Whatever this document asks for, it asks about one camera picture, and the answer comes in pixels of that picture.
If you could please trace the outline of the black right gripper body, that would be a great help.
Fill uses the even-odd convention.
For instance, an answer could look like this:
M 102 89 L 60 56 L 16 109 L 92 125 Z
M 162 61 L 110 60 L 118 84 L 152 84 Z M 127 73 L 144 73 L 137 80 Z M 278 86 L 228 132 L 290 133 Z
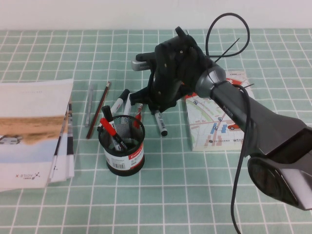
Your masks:
M 180 27 L 177 36 L 155 47 L 155 80 L 149 91 L 150 104 L 167 104 L 180 99 L 182 84 L 195 90 L 200 76 L 213 66 L 213 61 L 203 53 L 195 39 Z

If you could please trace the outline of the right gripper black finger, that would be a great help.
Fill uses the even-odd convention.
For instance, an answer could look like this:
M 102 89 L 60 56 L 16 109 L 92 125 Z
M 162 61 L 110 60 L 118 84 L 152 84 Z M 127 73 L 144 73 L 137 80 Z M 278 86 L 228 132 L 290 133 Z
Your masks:
M 143 88 L 135 93 L 130 94 L 130 103 L 135 105 L 137 103 L 148 104 L 150 101 L 148 88 Z
M 162 105 L 157 105 L 157 104 L 150 104 L 149 109 L 151 111 L 151 114 L 154 115 L 156 112 L 163 113 L 169 108 L 175 107 L 176 106 L 176 101 L 171 101 L 170 103 L 167 104 L 162 104 Z

